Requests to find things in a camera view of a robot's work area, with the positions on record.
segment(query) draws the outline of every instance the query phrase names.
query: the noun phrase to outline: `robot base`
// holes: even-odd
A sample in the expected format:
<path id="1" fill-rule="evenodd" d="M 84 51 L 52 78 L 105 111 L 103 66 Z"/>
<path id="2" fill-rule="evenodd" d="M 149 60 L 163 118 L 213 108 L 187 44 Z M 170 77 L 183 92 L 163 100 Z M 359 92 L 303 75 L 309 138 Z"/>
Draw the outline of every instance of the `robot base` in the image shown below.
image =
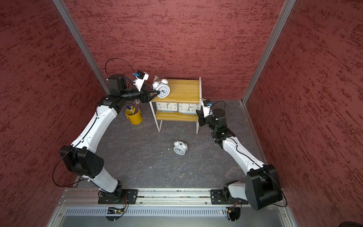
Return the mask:
<path id="1" fill-rule="evenodd" d="M 124 200 L 127 198 L 128 204 L 135 204 L 137 199 L 137 189 L 122 189 L 121 183 L 118 181 L 117 187 L 114 192 L 100 191 L 98 204 L 122 204 L 126 203 Z"/>
<path id="2" fill-rule="evenodd" d="M 228 188 L 225 188 L 223 190 L 220 189 L 212 189 L 211 190 L 211 202 L 212 204 L 235 204 L 237 202 L 237 205 L 247 205 L 248 202 L 243 199 L 239 198 L 233 198 L 228 195 L 226 196 L 226 191 L 228 192 Z"/>

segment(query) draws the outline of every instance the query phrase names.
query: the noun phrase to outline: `red textured wall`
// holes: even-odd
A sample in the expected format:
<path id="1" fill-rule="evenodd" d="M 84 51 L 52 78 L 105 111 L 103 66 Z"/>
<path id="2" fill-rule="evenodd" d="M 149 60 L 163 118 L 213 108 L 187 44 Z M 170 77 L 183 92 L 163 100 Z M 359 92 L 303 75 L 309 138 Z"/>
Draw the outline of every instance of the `red textured wall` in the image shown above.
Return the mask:
<path id="1" fill-rule="evenodd" d="M 122 57 L 152 78 L 201 76 L 204 98 L 241 99 L 284 0 L 65 3 L 103 72 Z"/>
<path id="2" fill-rule="evenodd" d="M 298 226 L 363 223 L 363 2 L 297 1 L 247 106 Z"/>
<path id="3" fill-rule="evenodd" d="M 45 226 L 59 149 L 105 94 L 51 0 L 0 2 L 0 226 Z M 56 179 L 74 174 L 60 165 Z"/>

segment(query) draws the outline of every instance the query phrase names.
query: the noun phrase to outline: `wire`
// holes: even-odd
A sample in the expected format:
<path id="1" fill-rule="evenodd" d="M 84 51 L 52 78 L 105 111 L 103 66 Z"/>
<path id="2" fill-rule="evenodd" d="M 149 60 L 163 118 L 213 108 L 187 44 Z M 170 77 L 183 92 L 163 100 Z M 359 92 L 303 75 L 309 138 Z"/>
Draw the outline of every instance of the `wire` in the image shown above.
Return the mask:
<path id="1" fill-rule="evenodd" d="M 132 75 L 134 76 L 134 78 L 136 79 L 136 76 L 135 76 L 135 70 L 134 70 L 134 68 L 130 65 L 130 63 L 128 63 L 126 60 L 124 60 L 124 59 L 122 59 L 122 58 L 118 58 L 118 57 L 114 57 L 114 58 L 112 58 L 112 59 L 108 59 L 107 60 L 107 62 L 106 62 L 106 64 L 105 64 L 105 72 L 106 72 L 106 75 L 107 75 L 107 78 L 109 78 L 109 74 L 107 73 L 107 69 L 106 69 L 106 65 L 107 65 L 107 63 L 109 62 L 109 61 L 111 61 L 111 60 L 114 60 L 114 59 L 119 59 L 119 60 L 122 60 L 122 61 L 124 61 L 124 62 L 126 62 L 130 67 L 131 67 L 131 69 L 132 69 Z M 132 88 L 134 88 L 135 87 L 135 85 L 131 82 L 131 83 L 129 83 L 129 85 L 132 85 Z"/>
<path id="2" fill-rule="evenodd" d="M 107 62 L 106 62 L 106 64 L 105 64 L 105 71 L 106 71 L 107 78 L 109 78 L 109 75 L 108 75 L 108 73 L 107 73 L 106 65 L 107 65 L 107 63 L 108 63 L 109 61 L 114 60 L 114 59 L 119 59 L 119 60 L 122 60 L 122 61 L 124 61 L 124 62 L 128 63 L 126 60 L 124 60 L 124 59 L 122 59 L 122 58 L 118 58 L 118 57 L 114 57 L 114 58 L 112 58 L 112 59 L 108 59 L 108 60 L 107 60 Z M 135 72 L 134 68 L 130 65 L 130 63 L 128 63 L 128 64 L 129 64 L 129 66 L 130 66 L 130 67 L 131 67 L 131 69 L 132 69 L 132 73 L 134 73 L 134 72 Z"/>
<path id="3" fill-rule="evenodd" d="M 224 138 L 222 138 L 222 139 L 231 139 L 231 140 L 233 140 L 235 143 L 236 143 L 236 151 L 238 152 L 238 153 L 240 153 L 240 154 L 243 154 L 242 152 L 240 152 L 240 151 L 238 151 L 237 150 L 237 147 L 238 147 L 238 143 L 234 140 L 234 139 L 232 139 L 232 138 L 230 138 L 230 137 L 224 137 Z M 266 174 L 267 174 L 267 176 L 269 176 L 270 178 L 271 178 L 271 180 L 273 180 L 274 182 L 275 182 L 275 184 L 280 188 L 280 190 L 281 190 L 281 192 L 282 192 L 282 195 L 284 196 L 284 199 L 285 199 L 285 201 L 286 201 L 286 204 L 285 205 L 283 205 L 283 206 L 281 206 L 281 205 L 277 205 L 277 204 L 273 204 L 273 205 L 275 205 L 275 206 L 278 206 L 278 207 L 286 207 L 287 205 L 288 205 L 288 202 L 287 202 L 287 199 L 286 199 L 286 196 L 285 196 L 285 194 L 284 194 L 284 192 L 282 191 L 282 188 L 281 188 L 281 186 L 275 181 L 275 179 L 273 179 L 272 178 L 272 176 L 270 176 L 261 166 L 259 166 L 254 160 L 252 160 L 250 157 L 248 157 L 248 155 L 245 155 L 245 154 L 243 154 L 244 156 L 246 156 L 247 158 L 249 158 L 250 160 L 251 160 L 251 162 L 253 162 L 253 164 L 255 164 L 256 166 L 258 166 L 259 168 L 261 168 L 262 169 L 262 171 L 263 172 L 265 172 Z"/>
<path id="4" fill-rule="evenodd" d="M 57 184 L 56 183 L 56 181 L 54 180 L 54 172 L 55 172 L 55 170 L 56 170 L 56 168 L 57 168 L 57 166 L 59 165 L 59 163 L 63 160 L 63 158 L 64 157 L 66 157 L 71 151 L 73 151 L 74 149 L 76 149 L 76 150 L 78 150 L 77 148 L 76 148 L 76 146 L 78 146 L 81 142 L 82 142 L 82 140 L 86 137 L 86 135 L 89 133 L 89 131 L 91 130 L 91 128 L 93 127 L 93 125 L 96 123 L 96 120 L 98 119 L 98 117 L 96 117 L 95 118 L 95 120 L 94 120 L 94 122 L 93 122 L 93 124 L 91 125 L 91 127 L 89 128 L 89 130 L 87 131 L 87 133 L 83 136 L 83 138 L 75 145 L 75 146 L 73 146 L 72 147 L 72 149 L 70 149 L 65 155 L 63 155 L 63 157 L 61 158 L 61 160 L 59 160 L 59 162 L 56 164 L 56 166 L 54 167 L 54 169 L 53 169 L 53 172 L 52 172 L 52 181 L 53 181 L 53 183 L 55 184 L 55 185 L 57 185 L 58 187 L 67 187 L 67 186 L 70 186 L 70 185 L 73 185 L 73 184 L 75 184 L 75 183 L 78 183 L 78 182 L 80 182 L 80 181 L 84 181 L 84 180 L 86 180 L 87 178 L 85 178 L 85 179 L 82 179 L 82 180 L 79 180 L 79 181 L 77 181 L 77 182 L 74 182 L 74 183 L 72 183 L 72 184 L 68 184 L 68 185 L 59 185 L 59 184 Z"/>
<path id="5" fill-rule="evenodd" d="M 237 205 L 237 201 L 236 201 L 236 203 L 232 207 L 228 208 L 228 210 L 231 210 L 231 209 L 234 210 L 234 208 L 236 207 L 236 205 Z"/>
<path id="6" fill-rule="evenodd" d="M 126 197 L 126 204 L 127 204 L 127 208 L 126 208 L 126 210 L 124 209 L 123 210 L 123 213 L 122 213 L 122 215 L 120 216 L 120 218 L 126 213 L 126 211 L 129 209 L 129 205 L 130 205 L 130 203 L 128 203 L 128 199 L 127 199 L 127 196 L 125 195 L 125 197 Z"/>
<path id="7" fill-rule="evenodd" d="M 216 102 L 216 103 L 219 103 L 219 102 L 223 102 L 223 103 L 224 103 L 224 107 L 223 107 L 222 112 L 221 112 L 221 113 L 220 113 L 217 117 L 219 117 L 219 116 L 223 113 L 224 109 L 226 108 L 226 103 L 225 103 L 224 101 L 220 100 L 220 101 L 218 101 L 218 102 Z M 211 105 L 211 108 L 209 109 L 209 113 L 210 113 L 210 111 L 212 110 L 212 106 L 213 106 L 214 104 L 216 104 L 216 103 L 213 103 L 213 104 Z"/>

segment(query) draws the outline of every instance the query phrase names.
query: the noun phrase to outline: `black mounting plate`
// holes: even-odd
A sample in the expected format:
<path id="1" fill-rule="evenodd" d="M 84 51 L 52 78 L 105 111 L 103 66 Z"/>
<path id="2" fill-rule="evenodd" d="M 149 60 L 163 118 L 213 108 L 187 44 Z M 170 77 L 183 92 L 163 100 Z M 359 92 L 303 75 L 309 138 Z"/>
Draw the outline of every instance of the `black mounting plate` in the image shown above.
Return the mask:
<path id="1" fill-rule="evenodd" d="M 135 204 L 138 193 L 137 189 L 122 189 L 122 192 L 123 195 L 126 195 L 128 204 Z M 112 204 L 110 200 L 111 198 L 108 198 L 107 196 L 99 197 L 98 204 Z"/>
<path id="2" fill-rule="evenodd" d="M 223 199 L 222 189 L 211 189 L 211 202 L 212 204 L 226 204 L 227 202 Z M 238 205 L 247 205 L 248 202 L 243 199 L 236 199 Z"/>

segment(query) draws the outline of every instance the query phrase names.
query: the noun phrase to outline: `aluminum frame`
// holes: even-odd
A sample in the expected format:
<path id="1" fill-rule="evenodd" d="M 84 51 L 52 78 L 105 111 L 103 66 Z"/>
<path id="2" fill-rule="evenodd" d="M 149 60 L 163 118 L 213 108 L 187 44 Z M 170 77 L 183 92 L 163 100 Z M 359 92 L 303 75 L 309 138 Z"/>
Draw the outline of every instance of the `aluminum frame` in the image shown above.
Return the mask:
<path id="1" fill-rule="evenodd" d="M 66 23 L 68 29 L 72 33 L 74 39 L 76 40 L 78 46 L 80 47 L 82 53 L 85 55 L 88 63 L 90 64 L 93 72 L 96 74 L 99 82 L 101 83 L 103 89 L 105 90 L 106 94 L 109 93 L 109 86 L 106 83 L 105 78 L 103 77 L 101 70 L 99 69 L 95 59 L 92 56 L 91 51 L 88 49 L 81 33 L 79 32 L 72 16 L 70 15 L 67 6 L 64 4 L 63 0 L 52 0 L 54 5 L 56 5 L 60 15 L 62 16 L 64 22 Z"/>
<path id="2" fill-rule="evenodd" d="M 232 206 L 231 204 L 211 204 L 210 190 L 212 188 L 137 188 L 139 190 L 136 204 L 129 205 L 130 207 L 150 207 L 156 208 L 165 207 L 195 207 L 195 208 L 220 208 Z M 97 208 L 104 209 L 115 204 L 98 204 L 98 188 L 80 187 L 67 188 L 58 202 L 52 218 L 47 227 L 58 227 L 68 208 L 85 209 Z M 296 227 L 294 220 L 291 220 L 291 214 L 288 208 L 279 207 L 278 210 L 285 227 Z"/>
<path id="3" fill-rule="evenodd" d="M 257 67 L 256 67 L 256 70 L 251 78 L 251 81 L 250 83 L 248 84 L 247 86 L 247 89 L 242 97 L 242 102 L 243 103 L 247 103 L 247 100 L 249 98 L 249 96 L 251 95 L 251 92 L 253 90 L 253 87 L 256 85 L 256 82 L 258 80 L 258 78 L 260 77 L 260 74 L 262 72 L 262 69 L 264 68 L 265 64 L 266 64 L 266 61 L 267 59 L 269 58 L 270 56 L 270 53 L 277 41 L 277 38 L 279 37 L 281 31 L 282 31 L 282 28 L 284 27 L 285 25 L 285 22 L 295 4 L 295 1 L 296 0 L 286 0 L 282 9 L 281 9 L 281 12 L 280 12 L 280 15 L 278 16 L 277 18 L 277 21 L 275 23 L 275 26 L 274 28 L 272 29 L 272 32 L 271 32 L 271 35 L 270 35 L 270 38 L 269 40 L 267 41 L 267 44 L 266 44 L 266 47 L 264 49 L 264 52 L 262 53 L 262 56 L 260 58 L 260 61 L 258 62 L 257 64 Z"/>

